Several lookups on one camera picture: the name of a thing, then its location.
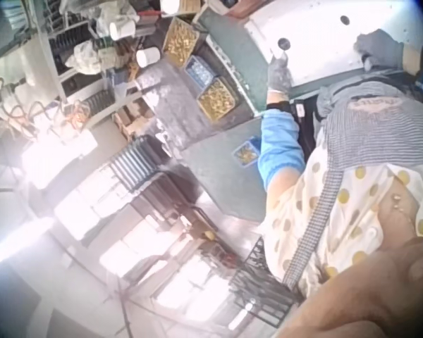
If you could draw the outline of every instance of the blue tray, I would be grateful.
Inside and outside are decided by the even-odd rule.
[[[259,159],[260,145],[261,139],[259,137],[251,137],[235,149],[232,155],[243,168],[247,168]]]

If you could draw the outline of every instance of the white container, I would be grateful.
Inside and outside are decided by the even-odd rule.
[[[116,41],[123,37],[130,37],[135,34],[135,21],[129,18],[119,18],[110,23],[110,36]]]
[[[136,61],[141,68],[156,63],[160,59],[160,50],[156,47],[140,49],[136,52]]]
[[[160,5],[166,15],[196,14],[200,11],[200,0],[161,0]]]

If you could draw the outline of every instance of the window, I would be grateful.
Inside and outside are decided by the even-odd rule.
[[[101,218],[115,213],[133,195],[108,165],[91,174],[54,209],[56,217],[76,240],[81,240]]]
[[[180,309],[191,320],[209,319],[228,296],[228,281],[214,275],[200,256],[193,256],[163,288],[157,302]]]
[[[211,268],[200,259],[193,256],[164,287],[157,296],[157,302],[167,308],[184,306],[193,294],[202,290]]]
[[[71,161],[87,155],[97,146],[89,130],[68,142],[62,142],[53,133],[33,143],[22,155],[28,179],[38,189],[44,189]]]
[[[249,311],[252,310],[252,303],[247,303],[245,308],[242,309],[237,316],[231,321],[231,323],[228,325],[228,329],[230,331],[234,331],[234,329],[236,329],[239,324],[241,324],[241,322],[246,318],[246,315],[249,313]]]
[[[100,263],[110,272],[123,277],[143,259],[163,255],[174,244],[176,236],[158,230],[159,224],[155,219],[146,216],[101,256]]]
[[[197,321],[209,319],[227,296],[228,281],[219,276],[213,276],[205,284],[204,290],[188,307],[187,318]]]

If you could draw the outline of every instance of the glove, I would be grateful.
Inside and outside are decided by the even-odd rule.
[[[271,60],[268,65],[268,92],[288,94],[291,88],[291,75],[287,65],[287,54]]]
[[[368,55],[372,65],[403,69],[404,44],[395,41],[383,30],[359,35],[354,49],[362,55]]]

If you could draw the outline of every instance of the apron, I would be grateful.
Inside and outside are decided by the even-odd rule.
[[[376,111],[362,110],[370,102]],[[341,188],[343,173],[359,165],[423,165],[423,104],[379,79],[322,89],[317,100],[328,149],[328,172],[317,207],[283,283],[294,290],[315,252]]]

